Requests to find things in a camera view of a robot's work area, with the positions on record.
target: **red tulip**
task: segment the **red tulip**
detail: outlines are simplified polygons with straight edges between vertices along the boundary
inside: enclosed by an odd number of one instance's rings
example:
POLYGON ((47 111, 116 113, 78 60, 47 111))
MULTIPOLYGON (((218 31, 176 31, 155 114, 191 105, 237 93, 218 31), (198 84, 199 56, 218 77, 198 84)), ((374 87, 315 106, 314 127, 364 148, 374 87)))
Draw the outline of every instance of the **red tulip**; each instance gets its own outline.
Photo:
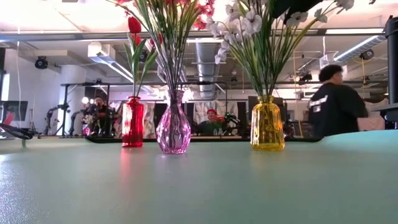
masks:
POLYGON ((135 17, 130 17, 128 19, 129 30, 132 34, 138 34, 141 32, 141 24, 135 17))
MULTIPOLYGON (((134 41, 136 39, 136 35, 131 34, 131 39, 134 41)), ((139 35, 137 35, 136 46, 138 46, 139 43, 141 43, 141 37, 139 35)))
MULTIPOLYGON (((152 44, 152 46, 155 45, 155 42, 153 39, 151 39, 149 42, 150 42, 150 44, 152 44)), ((160 42, 160 44, 162 44, 162 42, 163 42, 162 34, 159 34, 159 42, 160 42)))

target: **seated person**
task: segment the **seated person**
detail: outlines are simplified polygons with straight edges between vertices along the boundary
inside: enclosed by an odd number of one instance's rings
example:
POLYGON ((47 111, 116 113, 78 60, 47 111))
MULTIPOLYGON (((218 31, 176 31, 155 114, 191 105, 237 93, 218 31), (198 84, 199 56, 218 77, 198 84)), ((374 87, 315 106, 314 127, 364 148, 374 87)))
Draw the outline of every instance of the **seated person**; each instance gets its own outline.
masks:
POLYGON ((201 136, 219 135, 220 128, 223 129, 224 119, 217 117, 217 112, 214 109, 207 111, 208 121, 200 123, 197 127, 197 133, 201 136))

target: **glass vase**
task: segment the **glass vase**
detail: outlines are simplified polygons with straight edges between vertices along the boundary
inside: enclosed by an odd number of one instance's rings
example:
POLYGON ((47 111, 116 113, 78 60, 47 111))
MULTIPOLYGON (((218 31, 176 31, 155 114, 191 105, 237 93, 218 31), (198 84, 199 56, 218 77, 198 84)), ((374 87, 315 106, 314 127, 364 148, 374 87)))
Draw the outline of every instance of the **glass vase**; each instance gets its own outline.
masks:
POLYGON ((142 147, 144 141, 144 105, 139 103, 140 98, 130 96, 123 105, 122 147, 142 147))
POLYGON ((182 90, 167 92, 167 109, 156 128, 157 142, 163 153, 185 153, 191 141, 191 127, 182 111, 182 90))
POLYGON ((281 151, 285 147, 279 107, 273 96, 259 96, 252 111, 250 144, 255 150, 281 151))

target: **ceiling light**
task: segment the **ceiling light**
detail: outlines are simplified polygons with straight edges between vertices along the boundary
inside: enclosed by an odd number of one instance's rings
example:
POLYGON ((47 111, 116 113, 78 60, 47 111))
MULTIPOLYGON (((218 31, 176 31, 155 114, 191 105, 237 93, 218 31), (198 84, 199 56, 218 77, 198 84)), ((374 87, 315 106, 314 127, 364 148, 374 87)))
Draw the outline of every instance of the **ceiling light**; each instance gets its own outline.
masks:
POLYGON ((372 29, 328 29, 326 34, 382 34, 383 28, 372 29))
POLYGON ((223 39, 214 39, 214 38, 196 38, 196 39, 187 39, 187 43, 221 43, 224 41, 223 39))

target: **ceiling duct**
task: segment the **ceiling duct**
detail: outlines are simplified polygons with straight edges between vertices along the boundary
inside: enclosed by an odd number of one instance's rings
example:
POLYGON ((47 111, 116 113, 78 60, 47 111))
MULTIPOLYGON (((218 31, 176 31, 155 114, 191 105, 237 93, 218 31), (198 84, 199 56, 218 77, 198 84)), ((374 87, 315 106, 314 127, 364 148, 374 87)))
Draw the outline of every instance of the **ceiling duct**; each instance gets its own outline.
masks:
MULTIPOLYGON (((116 61, 116 51, 110 44, 101 45, 99 42, 92 42, 88 46, 88 58, 96 63, 103 63, 109 68, 112 68, 115 72, 122 75, 124 78, 134 83, 132 79, 132 74, 122 65, 116 61)), ((148 94, 154 94, 155 91, 149 86, 141 86, 141 89, 148 94)))
MULTIPOLYGON (((216 65, 214 56, 220 44, 217 43, 196 43, 196 56, 198 64, 199 81, 214 82, 215 75, 218 73, 220 66, 216 65)), ((210 99, 215 97, 214 85, 201 85, 200 96, 210 99)))
POLYGON ((334 56, 334 61, 340 63, 346 62, 349 59, 359 56, 361 53, 372 49, 386 40, 386 37, 382 35, 372 36, 347 51, 337 52, 337 54, 334 56))

